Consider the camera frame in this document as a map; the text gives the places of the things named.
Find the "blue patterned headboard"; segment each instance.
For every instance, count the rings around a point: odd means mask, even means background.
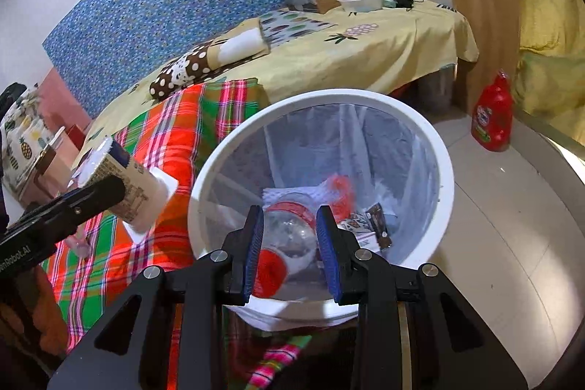
[[[91,117],[188,47],[283,0],[81,0],[43,42]]]

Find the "wooden board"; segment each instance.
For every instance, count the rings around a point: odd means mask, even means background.
[[[482,93],[501,68],[511,79],[520,53],[520,0],[453,0],[467,17],[479,49],[475,64],[457,65],[453,101],[471,113]]]

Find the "white tile floor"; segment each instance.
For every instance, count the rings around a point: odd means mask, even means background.
[[[435,128],[449,149],[455,200],[434,262],[539,384],[585,312],[585,237],[563,202],[513,148],[489,152],[451,114]]]

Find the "pillow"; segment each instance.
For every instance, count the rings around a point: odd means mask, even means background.
[[[242,22],[217,38],[199,43],[164,65],[150,84],[153,99],[164,100],[180,88],[213,79],[243,59],[268,53],[257,18]]]

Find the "metal screw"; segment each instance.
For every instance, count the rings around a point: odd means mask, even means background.
[[[142,274],[146,279],[153,279],[160,275],[160,268],[158,266],[149,266]]]
[[[226,261],[227,260],[227,252],[224,250],[215,250],[211,252],[211,261]]]
[[[368,261],[371,258],[371,251],[367,249],[359,249],[356,251],[356,258],[361,261]]]
[[[432,278],[432,276],[437,276],[439,274],[439,268],[437,268],[435,265],[427,263],[422,267],[422,272],[425,273],[426,276],[430,276]]]

